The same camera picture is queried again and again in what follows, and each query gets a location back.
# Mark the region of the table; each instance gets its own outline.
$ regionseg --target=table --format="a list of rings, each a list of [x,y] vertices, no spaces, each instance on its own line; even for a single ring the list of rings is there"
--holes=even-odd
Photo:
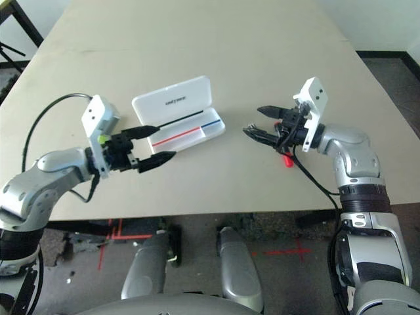
[[[322,123],[359,127],[371,137],[393,203],[420,201],[420,142],[351,44],[311,0],[73,0],[0,107],[0,184],[19,173],[30,125],[52,100],[72,92],[100,94],[139,124],[131,99],[208,75],[213,107],[226,132],[177,154],[158,169],[114,173],[88,204],[66,194],[52,220],[193,213],[326,209],[331,204],[269,147],[247,138],[250,122],[273,121],[262,105],[293,107],[293,94],[318,76],[329,95]],[[28,162],[46,152],[87,146],[83,100],[67,100],[43,118]],[[299,152],[327,188],[332,161]],[[145,140],[134,154],[145,158]],[[87,194],[89,183],[76,188]]]

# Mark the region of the debris on floor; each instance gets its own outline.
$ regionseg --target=debris on floor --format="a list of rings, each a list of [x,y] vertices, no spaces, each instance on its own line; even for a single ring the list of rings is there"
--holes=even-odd
[[[57,259],[63,256],[67,241],[66,233],[46,228],[41,238],[44,265],[46,267],[56,266]]]

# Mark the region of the black stripe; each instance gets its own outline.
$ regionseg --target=black stripe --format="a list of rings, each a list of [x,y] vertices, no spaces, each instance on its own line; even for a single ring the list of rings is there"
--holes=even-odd
[[[178,118],[178,119],[176,119],[176,120],[172,120],[172,121],[170,121],[170,122],[168,122],[168,123],[164,123],[163,125],[160,125],[160,126],[158,126],[158,127],[159,127],[159,128],[162,128],[162,127],[164,127],[164,126],[168,126],[168,125],[170,125],[170,124],[172,124],[172,123],[176,123],[177,121],[180,121],[180,120],[183,120],[183,119],[186,119],[186,118],[192,117],[192,116],[194,116],[194,115],[201,114],[202,112],[203,112],[203,111],[201,110],[201,111],[196,112],[196,113],[194,113],[194,114],[190,114],[190,115],[187,115],[187,116],[184,116],[184,117]]]

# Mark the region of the floor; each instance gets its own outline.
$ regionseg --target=floor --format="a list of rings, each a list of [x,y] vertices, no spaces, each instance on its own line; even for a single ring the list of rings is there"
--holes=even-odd
[[[420,136],[420,82],[399,59],[367,58],[364,62]],[[414,269],[413,287],[420,291],[420,204],[397,205],[393,211],[400,218]],[[259,229],[258,235],[245,235],[261,277],[265,314],[337,314],[327,274],[327,240],[309,237],[311,233],[301,233],[303,236],[296,238],[293,229],[285,226],[289,221],[282,216],[263,214],[260,219],[282,222],[284,228],[279,224],[266,233]],[[182,226],[183,262],[179,268],[168,266],[165,292],[202,291],[220,295],[216,228],[240,219],[243,217],[235,215],[167,218],[168,222]],[[256,229],[252,225],[255,221],[249,222],[247,230]],[[35,314],[71,315],[117,301],[138,244],[114,242],[103,248],[102,255],[100,251],[77,253],[56,267],[48,267]],[[271,251],[280,252],[269,255]]]

